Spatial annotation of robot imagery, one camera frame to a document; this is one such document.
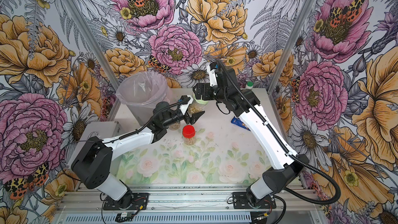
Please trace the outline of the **green lid peanut jar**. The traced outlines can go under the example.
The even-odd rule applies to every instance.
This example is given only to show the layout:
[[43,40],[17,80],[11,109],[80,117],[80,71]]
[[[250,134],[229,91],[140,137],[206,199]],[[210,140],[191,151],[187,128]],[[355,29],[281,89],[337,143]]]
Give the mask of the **green lid peanut jar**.
[[208,104],[208,101],[198,100],[195,95],[192,95],[193,102],[188,107],[188,113],[192,116],[193,114],[203,112],[205,106]]

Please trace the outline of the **mesh bin with pink bag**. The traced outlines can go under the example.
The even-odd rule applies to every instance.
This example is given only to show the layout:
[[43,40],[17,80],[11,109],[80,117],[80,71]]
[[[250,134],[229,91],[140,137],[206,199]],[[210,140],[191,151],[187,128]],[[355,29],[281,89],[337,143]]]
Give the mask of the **mesh bin with pink bag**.
[[118,87],[116,96],[141,125],[153,115],[159,102],[170,102],[173,97],[166,77],[151,71],[126,78]]

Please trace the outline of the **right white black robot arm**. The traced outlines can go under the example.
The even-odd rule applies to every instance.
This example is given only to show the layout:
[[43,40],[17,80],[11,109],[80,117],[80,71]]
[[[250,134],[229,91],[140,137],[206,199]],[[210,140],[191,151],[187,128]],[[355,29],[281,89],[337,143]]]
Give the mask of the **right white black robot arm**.
[[240,88],[232,69],[221,62],[211,62],[206,71],[209,82],[194,86],[195,97],[223,103],[252,132],[271,163],[272,167],[247,188],[247,199],[255,206],[265,197],[286,190],[308,159],[297,154],[275,130],[258,97],[252,90]]

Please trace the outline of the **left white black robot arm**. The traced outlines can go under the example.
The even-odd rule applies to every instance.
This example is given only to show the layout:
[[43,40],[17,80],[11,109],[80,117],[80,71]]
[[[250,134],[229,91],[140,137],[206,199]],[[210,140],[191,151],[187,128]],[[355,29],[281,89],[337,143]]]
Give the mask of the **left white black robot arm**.
[[125,183],[112,175],[112,162],[129,151],[159,141],[166,135],[169,126],[175,123],[196,123],[204,112],[188,113],[193,101],[192,96],[184,95],[174,104],[160,102],[152,117],[139,129],[112,138],[93,136],[83,141],[83,145],[75,149],[68,165],[88,189],[105,194],[105,201],[110,206],[129,209],[135,203],[133,193]]

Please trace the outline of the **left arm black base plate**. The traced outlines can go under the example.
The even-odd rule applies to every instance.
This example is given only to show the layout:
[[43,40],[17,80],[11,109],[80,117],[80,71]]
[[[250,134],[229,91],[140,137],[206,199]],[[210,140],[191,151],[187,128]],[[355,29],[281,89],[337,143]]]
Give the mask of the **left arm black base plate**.
[[120,200],[116,201],[110,196],[105,198],[103,210],[105,211],[141,211],[147,208],[148,193],[127,192]]

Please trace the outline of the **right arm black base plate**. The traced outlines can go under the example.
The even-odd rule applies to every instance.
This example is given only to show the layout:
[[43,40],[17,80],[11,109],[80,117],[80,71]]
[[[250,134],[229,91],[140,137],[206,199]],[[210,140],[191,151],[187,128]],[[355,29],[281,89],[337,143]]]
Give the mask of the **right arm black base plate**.
[[275,209],[274,198],[266,196],[259,200],[251,197],[247,192],[232,192],[232,204],[234,209]]

